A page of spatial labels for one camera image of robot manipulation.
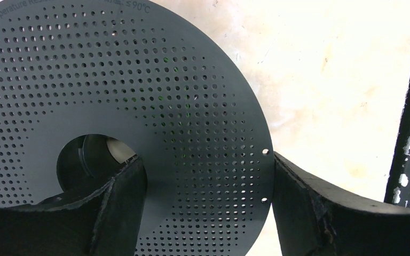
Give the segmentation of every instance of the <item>round hole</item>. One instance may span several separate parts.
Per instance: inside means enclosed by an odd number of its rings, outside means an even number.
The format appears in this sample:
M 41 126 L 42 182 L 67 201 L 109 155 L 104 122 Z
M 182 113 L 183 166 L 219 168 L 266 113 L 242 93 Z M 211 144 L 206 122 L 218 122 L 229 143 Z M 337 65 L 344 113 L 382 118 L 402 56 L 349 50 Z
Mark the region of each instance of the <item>round hole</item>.
M 100 134 L 77 137 L 67 143 L 57 159 L 57 178 L 64 191 L 107 178 L 135 152 L 125 143 Z

